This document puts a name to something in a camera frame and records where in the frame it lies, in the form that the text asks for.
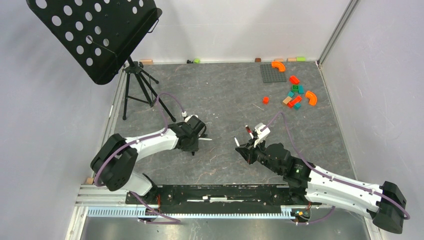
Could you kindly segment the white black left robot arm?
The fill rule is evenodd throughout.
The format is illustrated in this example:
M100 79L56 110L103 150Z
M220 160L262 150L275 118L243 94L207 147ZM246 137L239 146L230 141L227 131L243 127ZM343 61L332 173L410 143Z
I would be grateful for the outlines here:
M199 150L199 141L207 137L206 129L197 115L190 115L182 122L142 136L113 134L90 163L95 173L93 183L111 192L120 189L133 192L145 204L151 204L157 198L157 190L148 176L134 172L136 162L174 149L194 155Z

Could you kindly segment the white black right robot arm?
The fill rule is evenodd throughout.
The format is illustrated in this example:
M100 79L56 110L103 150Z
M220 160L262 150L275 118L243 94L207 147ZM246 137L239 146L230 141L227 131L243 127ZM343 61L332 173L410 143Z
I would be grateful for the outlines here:
M288 196L295 204L331 205L368 218L387 232L403 232L407 201L393 182L372 184L334 174L291 155L282 143L246 143L235 151L248 164L259 163L281 176L288 183Z

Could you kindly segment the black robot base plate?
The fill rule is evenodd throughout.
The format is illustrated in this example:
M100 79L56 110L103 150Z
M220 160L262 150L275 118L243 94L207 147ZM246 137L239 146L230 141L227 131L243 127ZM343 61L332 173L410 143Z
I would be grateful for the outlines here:
M286 184L164 184L141 199L163 214L277 214L282 206L310 204Z

